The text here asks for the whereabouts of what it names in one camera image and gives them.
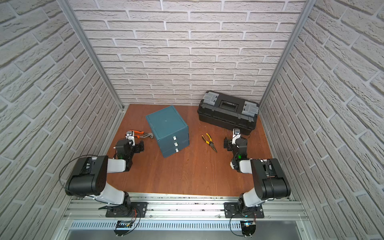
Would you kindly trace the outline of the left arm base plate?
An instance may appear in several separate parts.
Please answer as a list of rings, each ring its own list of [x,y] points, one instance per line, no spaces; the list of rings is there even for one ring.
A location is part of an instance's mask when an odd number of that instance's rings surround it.
[[[144,218],[148,204],[148,202],[131,202],[127,206],[107,206],[106,218]]]

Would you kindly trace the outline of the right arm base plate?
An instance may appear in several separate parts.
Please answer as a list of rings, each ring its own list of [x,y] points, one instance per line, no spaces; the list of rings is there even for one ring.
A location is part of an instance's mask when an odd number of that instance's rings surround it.
[[[248,208],[240,203],[227,202],[224,203],[224,213],[227,219],[230,218],[247,218],[247,219],[263,219],[265,217],[262,206]]]

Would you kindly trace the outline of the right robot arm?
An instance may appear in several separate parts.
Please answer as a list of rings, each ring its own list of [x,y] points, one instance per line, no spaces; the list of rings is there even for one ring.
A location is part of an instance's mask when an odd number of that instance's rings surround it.
[[[247,147],[248,140],[243,137],[224,139],[224,148],[233,153],[231,168],[253,177],[254,186],[240,195],[239,207],[250,209],[267,201],[289,197],[291,187],[278,159],[250,159]]]

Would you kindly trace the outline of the teal drawer cabinet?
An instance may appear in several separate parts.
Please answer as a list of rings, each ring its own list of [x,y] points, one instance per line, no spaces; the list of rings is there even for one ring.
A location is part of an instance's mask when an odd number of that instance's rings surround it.
[[[146,119],[164,158],[189,146],[189,126],[174,106],[149,114]]]

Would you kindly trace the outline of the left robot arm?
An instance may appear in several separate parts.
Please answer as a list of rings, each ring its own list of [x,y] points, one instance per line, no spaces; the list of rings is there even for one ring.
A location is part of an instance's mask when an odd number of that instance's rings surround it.
[[[121,139],[115,146],[115,158],[83,155],[75,163],[67,181],[62,185],[68,196],[90,197],[111,207],[129,207],[131,200],[127,192],[116,189],[107,182],[108,174],[130,171],[135,154],[144,151],[144,142]]]

